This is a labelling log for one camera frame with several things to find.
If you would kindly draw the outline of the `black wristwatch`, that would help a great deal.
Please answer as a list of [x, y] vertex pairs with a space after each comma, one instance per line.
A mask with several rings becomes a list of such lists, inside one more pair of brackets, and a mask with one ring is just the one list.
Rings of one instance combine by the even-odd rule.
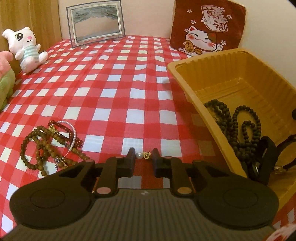
[[248, 178], [267, 186], [272, 172], [285, 173], [294, 167], [295, 159], [284, 166], [276, 165], [280, 154], [292, 143], [295, 143], [295, 134], [290, 135], [278, 146], [269, 137], [262, 137], [255, 148], [254, 155], [245, 163]]

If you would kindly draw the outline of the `red white checkered tablecloth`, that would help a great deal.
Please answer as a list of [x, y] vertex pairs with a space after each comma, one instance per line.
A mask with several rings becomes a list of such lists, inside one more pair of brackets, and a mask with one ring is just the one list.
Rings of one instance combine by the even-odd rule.
[[253, 108], [263, 134], [279, 144], [295, 133], [295, 89], [245, 51], [187, 60], [164, 38], [129, 36], [72, 49], [63, 40], [49, 62], [20, 74], [1, 112], [1, 235], [15, 226], [12, 194], [41, 178], [20, 158], [25, 136], [38, 125], [64, 120], [76, 128], [82, 151], [97, 161], [113, 154], [159, 148], [183, 161], [214, 158], [234, 166], [213, 120], [201, 118], [196, 101], [217, 98], [231, 109]]

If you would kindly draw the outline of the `pink starfish plush toy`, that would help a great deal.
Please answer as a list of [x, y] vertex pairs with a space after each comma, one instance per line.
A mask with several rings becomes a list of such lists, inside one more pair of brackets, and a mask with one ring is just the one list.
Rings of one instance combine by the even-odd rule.
[[5, 108], [8, 98], [13, 94], [16, 76], [11, 68], [10, 62], [13, 61], [13, 54], [9, 51], [1, 51], [0, 59], [0, 108], [1, 111]]

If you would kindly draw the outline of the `lucky cat toast cushion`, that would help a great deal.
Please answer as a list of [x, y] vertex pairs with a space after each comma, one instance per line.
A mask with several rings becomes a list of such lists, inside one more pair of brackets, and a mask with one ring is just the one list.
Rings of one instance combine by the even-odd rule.
[[233, 1], [175, 1], [170, 46], [189, 56], [238, 48], [245, 20]]

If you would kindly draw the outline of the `silver framed sand picture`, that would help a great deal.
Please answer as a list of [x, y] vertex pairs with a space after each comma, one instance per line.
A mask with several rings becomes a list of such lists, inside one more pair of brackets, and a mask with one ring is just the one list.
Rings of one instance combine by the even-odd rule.
[[125, 36], [121, 1], [95, 1], [66, 8], [72, 48]]

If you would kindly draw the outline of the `white bunny plush toy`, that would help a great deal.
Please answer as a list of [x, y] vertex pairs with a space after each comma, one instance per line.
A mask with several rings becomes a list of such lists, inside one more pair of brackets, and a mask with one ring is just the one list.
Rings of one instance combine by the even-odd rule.
[[37, 44], [36, 36], [29, 27], [18, 31], [6, 29], [2, 36], [8, 41], [9, 51], [20, 62], [23, 73], [30, 73], [46, 63], [49, 55], [46, 51], [39, 53], [41, 45]]

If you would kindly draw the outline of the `wooden headboard panel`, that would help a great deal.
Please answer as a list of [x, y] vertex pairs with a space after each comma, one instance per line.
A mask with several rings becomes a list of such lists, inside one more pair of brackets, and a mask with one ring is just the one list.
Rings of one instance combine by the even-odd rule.
[[1, 33], [29, 27], [41, 45], [41, 51], [62, 40], [58, 0], [2, 0]]

